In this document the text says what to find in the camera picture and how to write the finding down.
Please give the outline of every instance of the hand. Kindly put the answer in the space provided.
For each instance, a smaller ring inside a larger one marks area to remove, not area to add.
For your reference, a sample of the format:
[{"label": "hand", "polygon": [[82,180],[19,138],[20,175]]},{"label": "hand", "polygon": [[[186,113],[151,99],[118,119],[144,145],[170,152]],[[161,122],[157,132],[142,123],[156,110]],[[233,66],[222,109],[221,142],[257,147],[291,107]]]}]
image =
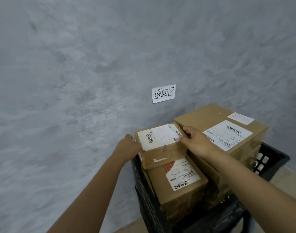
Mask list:
[{"label": "hand", "polygon": [[179,140],[195,155],[207,160],[210,155],[222,151],[222,149],[213,144],[207,136],[198,129],[193,127],[183,127],[183,129],[191,138],[181,137]]},{"label": "hand", "polygon": [[134,158],[139,150],[142,148],[140,142],[133,142],[133,137],[130,134],[126,134],[124,139],[119,141],[118,145],[116,146],[113,156],[118,158],[125,164],[132,158]]}]

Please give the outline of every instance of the person's right arm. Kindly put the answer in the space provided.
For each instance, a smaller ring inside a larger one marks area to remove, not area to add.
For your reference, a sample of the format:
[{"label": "person's right arm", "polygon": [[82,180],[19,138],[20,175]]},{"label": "person's right arm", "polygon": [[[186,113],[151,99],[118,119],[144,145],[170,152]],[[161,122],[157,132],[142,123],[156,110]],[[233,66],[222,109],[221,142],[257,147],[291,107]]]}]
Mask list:
[{"label": "person's right arm", "polygon": [[296,200],[262,179],[193,127],[191,138],[180,139],[194,154],[210,163],[265,232],[296,232]]}]

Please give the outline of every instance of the barcode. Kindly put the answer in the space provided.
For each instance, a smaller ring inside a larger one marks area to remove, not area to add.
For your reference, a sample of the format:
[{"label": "barcode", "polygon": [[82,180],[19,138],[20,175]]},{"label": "barcode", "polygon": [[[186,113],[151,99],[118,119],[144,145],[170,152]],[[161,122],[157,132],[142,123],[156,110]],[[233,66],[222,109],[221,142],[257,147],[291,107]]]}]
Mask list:
[{"label": "barcode", "polygon": [[207,138],[210,139],[211,142],[215,141],[213,138],[210,138],[209,136]]},{"label": "barcode", "polygon": [[151,138],[151,134],[147,134],[146,136],[148,138],[149,143],[153,143],[153,139]]},{"label": "barcode", "polygon": [[227,126],[227,128],[230,129],[230,130],[232,130],[232,131],[234,131],[234,132],[236,132],[237,134],[240,134],[241,133],[240,131],[234,129],[233,127]]},{"label": "barcode", "polygon": [[179,188],[182,188],[185,185],[188,185],[188,182],[187,181],[184,181],[182,183],[179,183],[179,184],[175,185],[174,188],[175,188],[175,190],[177,190]]},{"label": "barcode", "polygon": [[179,131],[176,130],[175,132],[177,133],[178,136],[182,136]]}]

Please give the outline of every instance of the person's left arm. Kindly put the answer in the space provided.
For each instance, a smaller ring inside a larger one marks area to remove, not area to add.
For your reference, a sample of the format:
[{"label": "person's left arm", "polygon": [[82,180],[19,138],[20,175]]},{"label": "person's left arm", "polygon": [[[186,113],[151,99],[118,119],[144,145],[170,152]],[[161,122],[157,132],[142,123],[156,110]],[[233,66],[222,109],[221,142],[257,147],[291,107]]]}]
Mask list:
[{"label": "person's left arm", "polygon": [[87,187],[49,229],[48,233],[99,232],[123,165],[141,149],[127,134]]}]

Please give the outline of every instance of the white paper sign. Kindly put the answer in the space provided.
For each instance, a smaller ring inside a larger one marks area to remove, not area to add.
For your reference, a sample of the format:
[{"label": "white paper sign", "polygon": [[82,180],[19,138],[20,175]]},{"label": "white paper sign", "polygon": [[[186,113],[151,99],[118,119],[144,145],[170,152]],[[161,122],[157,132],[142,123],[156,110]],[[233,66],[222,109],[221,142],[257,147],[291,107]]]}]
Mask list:
[{"label": "white paper sign", "polygon": [[245,125],[249,125],[252,121],[254,121],[254,119],[252,119],[250,117],[247,117],[242,114],[235,113],[235,112],[233,114],[230,114],[228,116],[228,118],[231,118],[231,119],[238,121],[238,122],[245,124]]},{"label": "white paper sign", "polygon": [[158,103],[175,98],[176,84],[152,89],[152,102]]},{"label": "white paper sign", "polygon": [[227,151],[249,137],[252,132],[225,120],[203,132],[211,142]]},{"label": "white paper sign", "polygon": [[177,127],[172,123],[138,132],[139,140],[145,151],[178,142],[181,136]]},{"label": "white paper sign", "polygon": [[171,169],[166,173],[166,177],[169,180],[169,184],[173,188],[173,191],[177,191],[182,187],[201,180],[200,176],[196,173],[186,158],[176,160]]}]

